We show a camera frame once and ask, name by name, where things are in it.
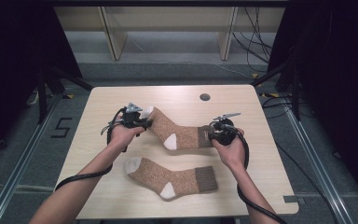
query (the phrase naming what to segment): black cable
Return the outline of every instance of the black cable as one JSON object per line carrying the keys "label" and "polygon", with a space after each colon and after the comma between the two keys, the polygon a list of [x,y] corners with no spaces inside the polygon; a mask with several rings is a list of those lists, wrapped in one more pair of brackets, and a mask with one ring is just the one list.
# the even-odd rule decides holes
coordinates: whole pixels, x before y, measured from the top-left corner
{"label": "black cable", "polygon": [[[219,122],[212,122],[210,124],[210,126],[213,126],[218,131],[223,131],[225,133],[225,137],[229,137],[229,136],[231,136],[232,133],[234,133],[236,136],[238,136],[240,138],[240,140],[243,144],[243,149],[245,150],[245,161],[243,163],[243,166],[245,169],[247,169],[248,164],[249,164],[249,146],[248,146],[245,138],[243,137],[242,133],[238,129],[236,129],[234,126],[232,126],[231,124],[232,124],[231,121],[228,121],[226,123],[219,121]],[[246,205],[254,208],[256,211],[272,218],[273,220],[275,220],[279,223],[283,223],[283,224],[286,223],[283,219],[278,217],[276,214],[270,212],[269,210],[255,204],[252,201],[250,201],[249,199],[247,199],[245,197],[245,195],[242,193],[241,188],[238,184],[237,184],[237,192],[238,192],[238,195],[240,196],[241,200],[243,200],[246,203]]]}
{"label": "black cable", "polygon": [[338,223],[338,220],[337,220],[337,217],[336,217],[336,215],[334,213],[333,207],[330,204],[330,202],[327,200],[327,198],[324,196],[322,191],[316,186],[316,184],[312,181],[312,179],[305,173],[305,171],[301,168],[301,166],[298,164],[298,162],[296,162],[296,160],[292,156],[290,156],[290,154],[286,150],[284,150],[283,147],[281,147],[281,145],[279,145],[277,141],[275,141],[275,144],[295,164],[295,166],[298,168],[298,170],[309,180],[309,182],[312,184],[312,186],[322,196],[322,198],[324,199],[324,202],[327,204],[327,207],[329,208],[329,210],[331,212],[331,215],[333,216],[334,222]]}
{"label": "black cable", "polygon": [[251,22],[252,24],[252,27],[254,29],[253,31],[253,34],[252,34],[252,38],[251,38],[251,41],[253,41],[253,36],[255,35],[257,37],[257,39],[260,41],[260,43],[262,43],[262,50],[264,51],[265,55],[266,55],[266,58],[267,60],[269,61],[269,51],[267,50],[267,48],[265,48],[265,44],[263,42],[263,39],[261,38],[261,34],[260,34],[260,26],[258,24],[258,13],[259,13],[259,7],[256,7],[255,8],[255,15],[256,15],[256,19],[255,19],[255,23],[253,22],[251,16],[249,15],[249,12],[247,10],[247,8],[245,7],[245,12],[246,12],[246,15],[248,16],[248,19],[249,21]]}
{"label": "black cable", "polygon": [[[240,133],[237,129],[229,128],[229,126],[226,126],[226,128],[228,130],[234,132],[240,138],[240,140],[242,141],[243,147],[244,147],[244,150],[245,150],[244,167],[245,167],[245,169],[247,169],[248,164],[249,164],[249,147],[248,147],[248,144],[247,144],[245,138],[243,137],[242,133]],[[240,196],[241,200],[243,202],[245,202],[248,206],[254,208],[256,211],[258,211],[260,213],[263,213],[264,215],[272,218],[273,220],[275,220],[275,221],[277,221],[279,223],[286,224],[286,222],[283,219],[281,219],[278,215],[276,215],[276,214],[270,212],[269,210],[257,205],[256,203],[253,203],[248,198],[246,198],[246,196],[242,193],[241,188],[240,188],[240,186],[238,184],[237,184],[237,192],[238,192],[238,195]]]}
{"label": "black cable", "polygon": [[110,165],[109,167],[107,167],[105,170],[101,171],[101,172],[96,172],[96,173],[91,173],[91,174],[84,174],[84,175],[73,175],[73,176],[69,176],[68,178],[64,179],[63,181],[60,182],[59,185],[57,185],[55,191],[57,189],[59,189],[60,187],[66,185],[67,183],[73,182],[73,181],[77,181],[77,180],[81,180],[81,179],[89,179],[89,178],[93,178],[93,177],[97,177],[100,175],[106,175],[107,173],[109,173],[112,170],[112,165]]}
{"label": "black cable", "polygon": [[[115,126],[115,120],[118,116],[118,114],[120,112],[125,111],[126,107],[123,107],[121,109],[118,110],[118,112],[113,116],[112,121],[109,122],[109,125],[107,125],[106,127],[103,128],[103,130],[101,131],[101,135],[103,134],[103,132],[107,129],[107,144],[109,144],[110,142],[110,135],[113,131],[113,129],[116,127]],[[109,167],[107,167],[105,170],[100,171],[100,172],[95,172],[95,173],[91,173],[91,174],[83,174],[83,175],[73,175],[73,176],[69,176],[66,179],[64,179],[63,181],[60,182],[60,184],[57,185],[56,189],[59,189],[60,187],[64,186],[65,184],[68,184],[70,182],[74,182],[77,180],[82,180],[82,179],[89,179],[89,178],[94,178],[97,176],[101,176],[101,175],[106,175],[108,174],[111,170],[112,170],[112,166],[113,164],[111,164]]]}
{"label": "black cable", "polygon": [[262,43],[259,43],[259,42],[255,42],[254,40],[251,40],[249,39],[248,37],[246,37],[242,32],[240,32],[241,36],[246,39],[247,41],[251,41],[252,44],[257,44],[257,45],[264,45],[266,48],[269,48],[269,49],[272,49],[272,46],[262,42]]}
{"label": "black cable", "polygon": [[251,49],[249,49],[248,47],[246,47],[244,44],[242,44],[240,42],[240,40],[235,36],[234,33],[232,33],[232,35],[234,36],[234,38],[237,40],[237,42],[240,44],[240,46],[245,49],[246,51],[249,51],[250,53],[252,53],[256,58],[260,59],[261,61],[263,61],[264,63],[268,63],[269,61],[267,61],[266,59],[262,58],[260,55],[258,55],[257,53],[255,53],[254,51],[252,51]]}

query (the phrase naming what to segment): handheld controller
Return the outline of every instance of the handheld controller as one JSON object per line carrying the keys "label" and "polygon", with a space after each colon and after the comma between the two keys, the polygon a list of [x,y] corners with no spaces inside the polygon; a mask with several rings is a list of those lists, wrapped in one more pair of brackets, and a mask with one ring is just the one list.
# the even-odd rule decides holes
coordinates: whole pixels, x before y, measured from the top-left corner
{"label": "handheld controller", "polygon": [[[103,135],[103,132],[107,130],[107,138],[106,138],[107,144],[109,144],[111,140],[110,137],[113,129],[118,124],[122,124],[126,128],[143,127],[145,130],[152,126],[153,120],[147,120],[147,118],[140,119],[141,114],[139,113],[139,111],[142,111],[142,108],[133,103],[129,103],[128,106],[124,106],[123,108],[118,110],[118,112],[113,117],[112,121],[108,122],[109,125],[104,127],[103,130],[101,131],[101,135]],[[117,118],[119,113],[123,114],[120,119]]]}
{"label": "handheld controller", "polygon": [[228,119],[229,117],[237,116],[240,113],[234,114],[225,114],[220,117],[214,118],[211,122],[211,129],[208,131],[209,140],[215,139],[223,146],[228,146],[231,144],[232,140],[234,140],[236,136],[236,130],[234,127],[234,123]]}

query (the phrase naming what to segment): sock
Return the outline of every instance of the sock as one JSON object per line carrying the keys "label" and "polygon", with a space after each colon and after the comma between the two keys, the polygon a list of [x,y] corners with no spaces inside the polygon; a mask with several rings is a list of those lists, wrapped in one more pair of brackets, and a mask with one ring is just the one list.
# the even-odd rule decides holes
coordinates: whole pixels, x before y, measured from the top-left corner
{"label": "sock", "polygon": [[171,171],[149,159],[133,157],[125,161],[124,170],[165,200],[217,189],[212,166]]}
{"label": "sock", "polygon": [[150,130],[169,150],[212,147],[212,143],[208,139],[208,130],[210,129],[208,125],[202,127],[179,126],[153,106],[149,106],[143,111],[142,116],[153,120]]}

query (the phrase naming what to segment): person's right hand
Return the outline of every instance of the person's right hand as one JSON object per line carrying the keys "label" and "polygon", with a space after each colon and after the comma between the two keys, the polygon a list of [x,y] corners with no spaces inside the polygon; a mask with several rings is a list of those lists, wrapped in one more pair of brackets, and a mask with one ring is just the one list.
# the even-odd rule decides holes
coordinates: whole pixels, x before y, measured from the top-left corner
{"label": "person's right hand", "polygon": [[223,164],[230,170],[238,166],[244,166],[245,157],[247,155],[245,155],[243,143],[238,136],[236,136],[228,146],[223,146],[214,139],[212,140],[212,144],[217,149]]}

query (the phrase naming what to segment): wooden table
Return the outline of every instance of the wooden table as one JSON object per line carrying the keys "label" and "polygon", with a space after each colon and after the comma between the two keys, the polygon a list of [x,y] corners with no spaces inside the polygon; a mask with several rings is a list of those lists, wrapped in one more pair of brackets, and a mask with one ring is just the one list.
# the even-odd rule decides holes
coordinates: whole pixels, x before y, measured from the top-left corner
{"label": "wooden table", "polygon": [[[200,96],[207,93],[209,101]],[[58,182],[75,175],[105,146],[107,125],[128,103],[141,108],[153,105],[178,125],[202,126],[213,118],[241,112],[231,120],[245,131],[250,148],[248,171],[278,214],[293,214],[297,203],[286,203],[283,196],[294,195],[281,157],[274,144],[255,89],[250,85],[99,87],[92,90],[69,149]],[[130,157],[146,157],[170,170],[212,165],[218,191],[187,195],[170,202],[131,180],[123,163]],[[133,139],[126,153],[113,164],[93,191],[77,219],[236,217],[248,215],[237,194],[237,182],[220,161],[214,147],[169,151],[151,131]]]}

